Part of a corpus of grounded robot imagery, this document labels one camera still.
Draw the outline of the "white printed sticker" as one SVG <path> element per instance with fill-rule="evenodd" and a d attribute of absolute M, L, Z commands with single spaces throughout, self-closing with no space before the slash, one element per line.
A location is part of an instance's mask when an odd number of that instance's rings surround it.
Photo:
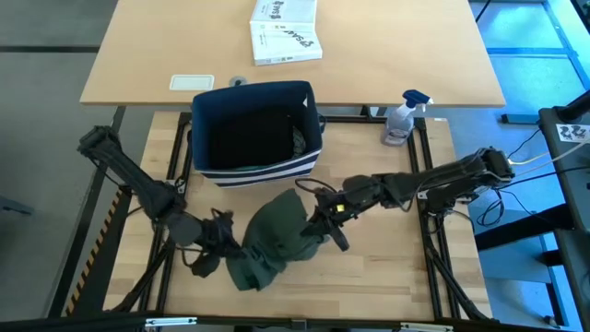
<path fill-rule="evenodd" d="M 590 140 L 588 124 L 555 124 L 561 142 L 583 143 Z"/>

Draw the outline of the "navy white-striped fabric bin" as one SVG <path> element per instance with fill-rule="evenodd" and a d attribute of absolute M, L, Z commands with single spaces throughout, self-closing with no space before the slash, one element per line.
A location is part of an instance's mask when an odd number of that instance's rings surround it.
<path fill-rule="evenodd" d="M 258 172 L 216 170 L 209 163 L 213 126 L 235 115 L 266 108 L 284 110 L 304 135 L 305 153 L 298 158 L 266 166 Z M 311 173 L 323 148 L 325 123 L 317 112 L 313 88 L 307 81 L 279 81 L 216 89 L 194 97 L 192 151 L 195 169 L 221 188 L 266 183 Z"/>

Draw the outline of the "dark green button shirt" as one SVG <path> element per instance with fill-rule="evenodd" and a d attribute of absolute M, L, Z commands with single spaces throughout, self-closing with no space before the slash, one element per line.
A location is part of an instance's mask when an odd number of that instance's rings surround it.
<path fill-rule="evenodd" d="M 307 226 L 305 207 L 293 189 L 258 209 L 243 236 L 242 257 L 226 259 L 236 288 L 260 291 L 284 272 L 288 263 L 312 259 L 328 238 L 303 236 Z"/>

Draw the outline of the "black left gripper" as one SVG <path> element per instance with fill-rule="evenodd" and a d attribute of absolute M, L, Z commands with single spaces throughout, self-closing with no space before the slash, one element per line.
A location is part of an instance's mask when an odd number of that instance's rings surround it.
<path fill-rule="evenodd" d="M 241 245 L 233 236 L 233 212 L 212 209 L 211 214 L 211 219 L 199 221 L 201 234 L 195 243 L 203 253 L 190 265 L 193 275 L 203 279 L 218 269 L 220 257 L 244 257 Z"/>

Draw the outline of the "silver metal bracket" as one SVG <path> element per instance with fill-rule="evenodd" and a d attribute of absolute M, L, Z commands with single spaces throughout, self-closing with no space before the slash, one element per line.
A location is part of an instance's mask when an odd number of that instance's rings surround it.
<path fill-rule="evenodd" d="M 454 332 L 452 326 L 402 322 L 399 332 Z"/>
<path fill-rule="evenodd" d="M 194 316 L 147 318 L 144 327 L 160 328 L 165 326 L 192 326 L 196 325 L 197 322 L 198 319 Z"/>

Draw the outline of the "black edge rail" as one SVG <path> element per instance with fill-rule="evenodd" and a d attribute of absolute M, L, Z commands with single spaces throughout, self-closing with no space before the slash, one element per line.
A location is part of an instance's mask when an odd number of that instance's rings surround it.
<path fill-rule="evenodd" d="M 57 318 L 39 318 L 21 321 L 0 322 L 0 332 L 109 332 L 133 331 L 145 328 L 147 318 L 188 317 L 182 315 L 166 316 L 157 312 L 115 313 L 104 312 L 87 316 L 66 316 Z M 388 329 L 399 332 L 402 322 L 425 323 L 452 326 L 454 332 L 572 332 L 552 328 L 517 326 L 502 324 L 493 320 L 471 321 L 442 318 L 430 322 L 388 321 L 388 320 L 347 320 L 347 319 L 309 319 L 309 318 L 265 318 L 237 316 L 195 316 L 196 325 L 220 326 L 254 326 L 284 327 L 294 331 L 306 331 L 310 328 L 359 328 Z"/>

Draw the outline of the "clear spray bottle blue trigger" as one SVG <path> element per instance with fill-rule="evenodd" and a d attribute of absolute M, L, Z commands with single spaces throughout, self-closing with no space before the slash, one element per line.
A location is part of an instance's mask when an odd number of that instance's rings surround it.
<path fill-rule="evenodd" d="M 430 96 L 415 89 L 406 90 L 402 97 L 405 101 L 388 114 L 385 122 L 381 143 L 386 146 L 403 145 L 414 128 L 413 112 L 417 109 L 424 112 L 427 105 L 434 103 Z"/>

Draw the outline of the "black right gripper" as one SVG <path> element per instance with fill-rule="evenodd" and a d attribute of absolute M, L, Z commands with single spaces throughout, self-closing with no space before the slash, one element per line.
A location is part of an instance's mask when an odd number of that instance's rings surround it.
<path fill-rule="evenodd" d="M 355 175 L 342 183 L 342 189 L 336 191 L 328 187 L 316 188 L 314 196 L 317 204 L 314 216 L 301 231 L 301 236 L 324 236 L 329 234 L 337 247 L 346 252 L 348 239 L 339 226 L 330 231 L 330 223 L 344 223 L 356 219 L 358 215 L 376 205 L 382 195 L 382 185 L 372 176 Z"/>

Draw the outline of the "white printed cardboard box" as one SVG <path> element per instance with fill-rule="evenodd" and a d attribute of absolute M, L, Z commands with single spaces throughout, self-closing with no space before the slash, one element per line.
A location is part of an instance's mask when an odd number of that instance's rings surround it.
<path fill-rule="evenodd" d="M 317 0 L 257 0 L 250 19 L 254 64 L 319 60 Z"/>

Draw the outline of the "black cart crossbar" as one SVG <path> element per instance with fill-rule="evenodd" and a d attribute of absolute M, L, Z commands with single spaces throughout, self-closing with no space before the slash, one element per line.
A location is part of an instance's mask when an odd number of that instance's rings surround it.
<path fill-rule="evenodd" d="M 566 204 L 484 231 L 475 236 L 477 249 L 488 250 L 555 230 L 574 230 L 575 221 Z"/>

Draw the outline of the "white rectangular plate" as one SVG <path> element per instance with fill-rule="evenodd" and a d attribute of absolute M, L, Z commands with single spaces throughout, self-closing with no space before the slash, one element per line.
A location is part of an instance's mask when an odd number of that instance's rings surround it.
<path fill-rule="evenodd" d="M 214 88 L 215 77 L 213 75 L 173 75 L 170 82 L 170 90 L 208 91 Z"/>

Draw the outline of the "black equipment cart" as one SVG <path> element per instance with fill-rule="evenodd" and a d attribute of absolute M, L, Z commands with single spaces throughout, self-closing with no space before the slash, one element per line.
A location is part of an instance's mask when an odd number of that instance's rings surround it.
<path fill-rule="evenodd" d="M 538 112 L 574 230 L 556 230 L 561 260 L 570 283 L 582 330 L 590 332 L 590 140 L 561 142 L 555 124 L 590 125 L 590 89 L 566 106 Z"/>

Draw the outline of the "light wooden desk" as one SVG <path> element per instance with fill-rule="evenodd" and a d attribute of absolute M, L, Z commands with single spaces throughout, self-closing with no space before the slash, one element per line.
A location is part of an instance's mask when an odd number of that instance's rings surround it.
<path fill-rule="evenodd" d="M 87 105 L 187 104 L 176 75 L 216 88 L 305 80 L 324 105 L 388 106 L 417 89 L 441 107 L 502 107 L 505 99 L 467 0 L 319 0 L 323 56 L 254 64 L 255 0 L 119 0 L 81 95 Z"/>

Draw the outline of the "yellow black hazard tape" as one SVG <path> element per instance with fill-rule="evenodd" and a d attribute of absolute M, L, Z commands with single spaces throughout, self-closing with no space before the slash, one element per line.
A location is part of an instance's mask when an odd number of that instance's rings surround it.
<path fill-rule="evenodd" d="M 116 209 L 116 205 L 112 203 L 66 302 L 64 316 L 92 314 L 103 309 L 112 274 L 116 238 L 116 225 L 113 220 Z"/>

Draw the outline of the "black garment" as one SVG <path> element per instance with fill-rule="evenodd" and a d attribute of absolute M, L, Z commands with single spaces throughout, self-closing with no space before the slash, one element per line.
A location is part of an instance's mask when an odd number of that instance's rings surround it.
<path fill-rule="evenodd" d="M 209 163 L 216 170 L 263 167 L 291 159 L 293 149 L 291 116 L 284 110 L 266 108 L 213 126 Z"/>

